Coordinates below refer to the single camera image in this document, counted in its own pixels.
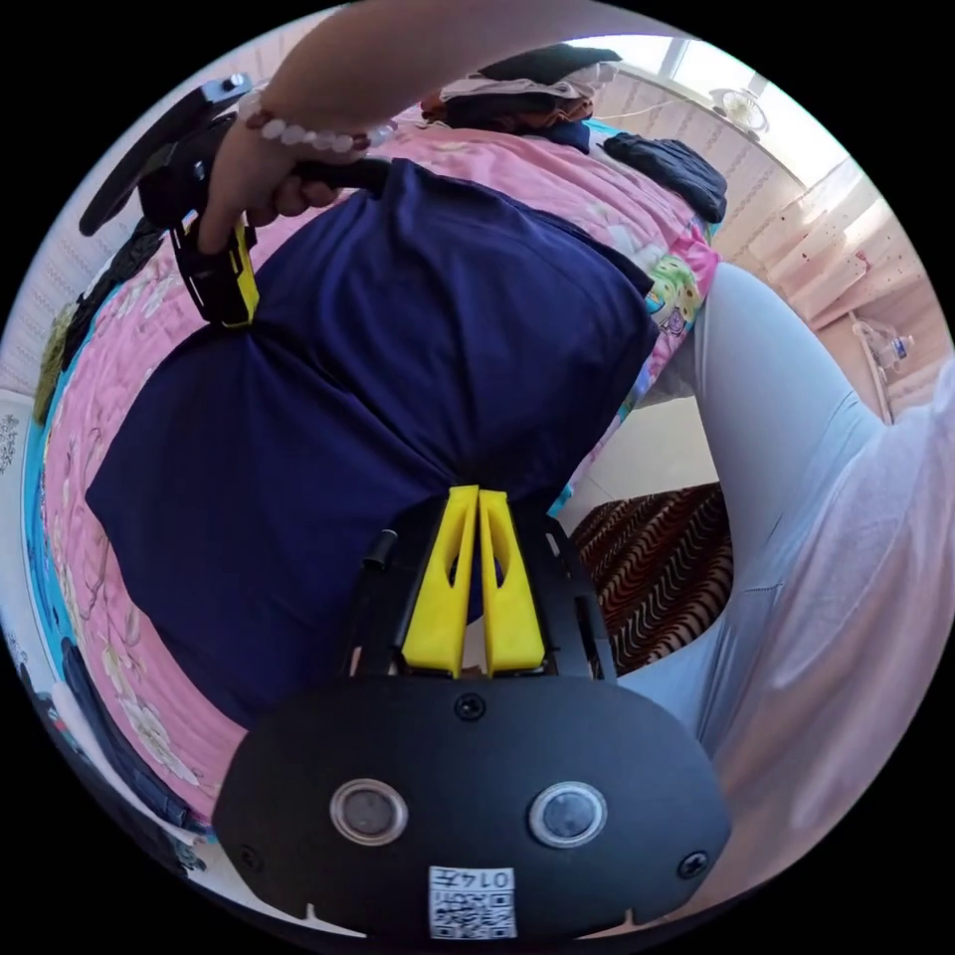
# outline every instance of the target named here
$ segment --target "pink bedsheet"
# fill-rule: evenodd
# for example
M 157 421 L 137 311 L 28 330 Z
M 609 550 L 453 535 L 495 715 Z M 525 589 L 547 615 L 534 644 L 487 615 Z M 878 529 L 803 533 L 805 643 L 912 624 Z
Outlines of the pink bedsheet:
M 661 262 L 692 272 L 697 298 L 718 256 L 692 210 L 637 172 L 617 171 L 544 140 L 400 125 L 381 153 L 497 189 L 578 225 L 648 273 Z M 260 232 L 260 264 L 311 215 Z M 209 817 L 244 730 L 184 676 L 126 594 L 85 492 L 127 410 L 152 370 L 201 325 L 168 241 L 102 310 L 54 417 L 45 448 L 46 530 L 67 608 L 90 675 L 116 725 L 169 787 Z M 685 338 L 669 325 L 642 375 L 649 386 Z

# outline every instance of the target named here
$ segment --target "beaded bracelet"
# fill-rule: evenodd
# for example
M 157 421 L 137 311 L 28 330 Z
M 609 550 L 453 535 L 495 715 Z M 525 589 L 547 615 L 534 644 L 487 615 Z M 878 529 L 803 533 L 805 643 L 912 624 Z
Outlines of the beaded bracelet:
M 302 143 L 318 152 L 364 152 L 372 146 L 380 146 L 395 131 L 394 125 L 376 126 L 369 132 L 356 135 L 338 132 L 315 132 L 302 126 L 289 125 L 274 113 L 262 109 L 261 88 L 244 95 L 236 105 L 236 114 L 248 129 L 257 129 L 264 139 L 277 139 L 286 146 Z

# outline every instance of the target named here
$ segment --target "striped rug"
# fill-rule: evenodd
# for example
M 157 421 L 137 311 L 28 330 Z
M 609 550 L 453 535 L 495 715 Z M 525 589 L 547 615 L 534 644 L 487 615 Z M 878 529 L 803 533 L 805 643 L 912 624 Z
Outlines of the striped rug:
M 603 504 L 572 540 L 597 587 L 617 675 L 694 641 L 729 599 L 733 552 L 718 483 Z

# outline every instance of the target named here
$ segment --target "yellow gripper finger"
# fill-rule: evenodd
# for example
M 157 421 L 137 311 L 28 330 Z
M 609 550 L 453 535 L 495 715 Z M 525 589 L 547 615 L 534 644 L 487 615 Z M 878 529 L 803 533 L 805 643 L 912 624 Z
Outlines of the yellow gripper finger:
M 544 641 L 507 495 L 482 490 L 478 500 L 488 675 L 538 669 L 544 662 Z M 497 566 L 502 578 L 499 586 Z
M 461 675 L 477 518 L 478 488 L 452 487 L 402 647 L 412 669 Z

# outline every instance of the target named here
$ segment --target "navy blue shirt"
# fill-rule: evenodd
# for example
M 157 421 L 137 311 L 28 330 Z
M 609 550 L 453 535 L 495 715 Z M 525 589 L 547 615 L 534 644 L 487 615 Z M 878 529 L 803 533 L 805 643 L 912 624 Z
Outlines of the navy blue shirt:
M 397 160 L 260 269 L 249 330 L 155 370 L 87 493 L 133 602 L 243 726 L 333 676 L 359 561 L 479 483 L 547 506 L 657 337 L 651 282 L 556 217 Z

